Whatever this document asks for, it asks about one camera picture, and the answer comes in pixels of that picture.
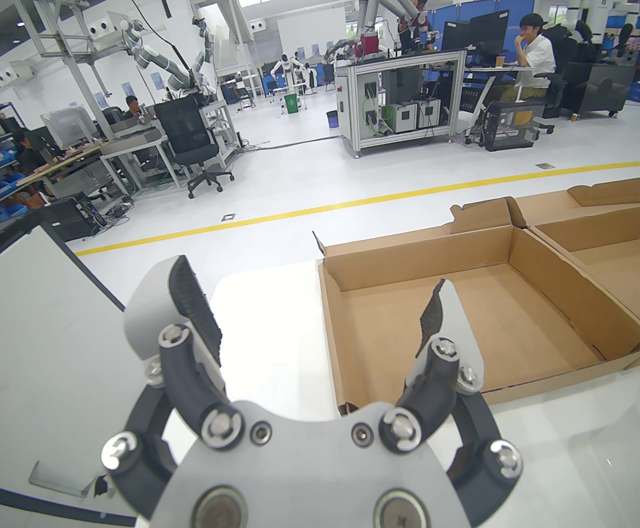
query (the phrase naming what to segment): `aluminum frame cart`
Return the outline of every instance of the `aluminum frame cart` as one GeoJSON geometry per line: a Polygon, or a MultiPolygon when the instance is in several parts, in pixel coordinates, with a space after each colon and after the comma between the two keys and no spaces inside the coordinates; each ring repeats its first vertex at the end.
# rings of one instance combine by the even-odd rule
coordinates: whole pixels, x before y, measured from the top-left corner
{"type": "Polygon", "coordinates": [[[430,52],[422,55],[398,57],[384,61],[352,64],[337,68],[335,71],[336,99],[340,132],[350,144],[355,158],[360,157],[363,148],[377,147],[400,141],[411,141],[433,136],[453,136],[456,133],[458,120],[458,107],[464,79],[467,50],[430,52]],[[377,80],[378,73],[399,68],[411,68],[427,66],[431,64],[451,63],[452,84],[451,100],[449,104],[449,120],[446,125],[437,125],[429,128],[418,128],[408,132],[376,135],[371,131],[365,119],[370,118],[368,113],[374,110],[366,109],[366,99],[372,99],[372,92],[367,84],[377,80]]]}

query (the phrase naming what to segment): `white shirt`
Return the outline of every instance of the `white shirt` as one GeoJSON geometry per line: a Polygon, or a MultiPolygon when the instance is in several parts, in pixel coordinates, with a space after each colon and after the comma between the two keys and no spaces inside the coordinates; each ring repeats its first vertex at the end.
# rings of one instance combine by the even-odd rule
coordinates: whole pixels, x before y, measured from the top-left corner
{"type": "Polygon", "coordinates": [[[536,79],[534,76],[537,74],[551,74],[556,71],[556,59],[554,58],[551,41],[542,35],[538,35],[531,44],[527,44],[524,47],[524,55],[529,66],[535,68],[535,70],[518,73],[516,86],[525,88],[548,87],[548,79],[536,79]]]}

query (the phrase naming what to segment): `yellow floor line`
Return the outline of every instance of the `yellow floor line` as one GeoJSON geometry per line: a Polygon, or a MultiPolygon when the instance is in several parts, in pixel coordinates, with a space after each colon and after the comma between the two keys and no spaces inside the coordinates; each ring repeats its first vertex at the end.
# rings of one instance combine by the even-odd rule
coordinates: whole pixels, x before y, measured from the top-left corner
{"type": "Polygon", "coordinates": [[[418,189],[417,191],[407,191],[405,193],[394,193],[392,195],[374,196],[372,198],[363,198],[361,200],[352,200],[350,202],[341,202],[339,204],[321,205],[320,207],[311,207],[309,209],[300,209],[299,211],[283,212],[280,214],[270,214],[268,216],[259,216],[258,218],[250,218],[248,220],[239,220],[237,222],[229,222],[224,224],[210,225],[207,227],[199,227],[197,229],[189,229],[187,231],[178,231],[176,233],[168,233],[166,235],[158,235],[155,237],[141,238],[131,240],[129,242],[121,242],[118,244],[110,244],[90,250],[78,251],[76,255],[82,257],[84,255],[92,255],[93,253],[102,253],[105,251],[117,250],[121,248],[130,248],[132,246],[141,246],[142,244],[150,244],[152,242],[161,242],[172,238],[182,238],[191,235],[200,235],[203,233],[211,233],[212,231],[220,231],[223,229],[233,229],[234,227],[242,227],[245,225],[253,225],[257,223],[271,222],[274,220],[284,220],[286,218],[294,218],[296,216],[305,216],[318,212],[335,211],[336,209],[346,209],[348,207],[357,207],[358,205],[379,204],[381,202],[390,202],[392,200],[401,200],[402,198],[413,198],[414,196],[433,195],[436,193],[444,193],[446,191],[459,191],[461,189],[470,189],[473,187],[482,187],[485,185],[494,185],[498,183],[519,182],[523,180],[533,180],[535,178],[546,178],[549,176],[560,176],[564,174],[575,174],[580,172],[593,172],[598,170],[622,169],[630,167],[639,167],[640,161],[627,161],[622,163],[607,163],[603,165],[587,165],[584,167],[573,167],[567,169],[547,170],[540,172],[529,172],[526,174],[516,174],[514,176],[504,176],[500,178],[487,178],[484,180],[476,180],[474,182],[462,182],[451,185],[442,185],[429,189],[418,189]]]}

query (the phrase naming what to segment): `whiteboard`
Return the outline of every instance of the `whiteboard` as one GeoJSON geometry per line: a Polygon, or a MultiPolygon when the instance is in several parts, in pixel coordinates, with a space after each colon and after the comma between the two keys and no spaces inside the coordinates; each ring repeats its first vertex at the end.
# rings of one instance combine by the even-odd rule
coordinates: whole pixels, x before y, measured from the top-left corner
{"type": "Polygon", "coordinates": [[[320,55],[326,52],[326,43],[334,44],[347,37],[344,7],[304,13],[278,20],[282,52],[293,57],[302,47],[307,59],[312,57],[312,46],[318,45],[320,55]]]}

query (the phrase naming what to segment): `air conditioner unit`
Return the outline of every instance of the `air conditioner unit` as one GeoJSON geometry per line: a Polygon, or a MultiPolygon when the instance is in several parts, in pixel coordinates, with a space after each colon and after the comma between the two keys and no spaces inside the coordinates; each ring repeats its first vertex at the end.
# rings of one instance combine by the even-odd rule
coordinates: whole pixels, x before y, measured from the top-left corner
{"type": "Polygon", "coordinates": [[[251,30],[255,33],[256,31],[262,31],[263,29],[267,29],[267,21],[265,19],[257,19],[249,22],[251,26],[251,30]]]}
{"type": "Polygon", "coordinates": [[[128,16],[107,11],[107,17],[87,23],[89,34],[96,42],[115,44],[122,40],[121,20],[129,20],[128,16]]]}
{"type": "Polygon", "coordinates": [[[28,61],[11,61],[0,66],[0,88],[24,84],[36,76],[36,69],[28,61]]]}

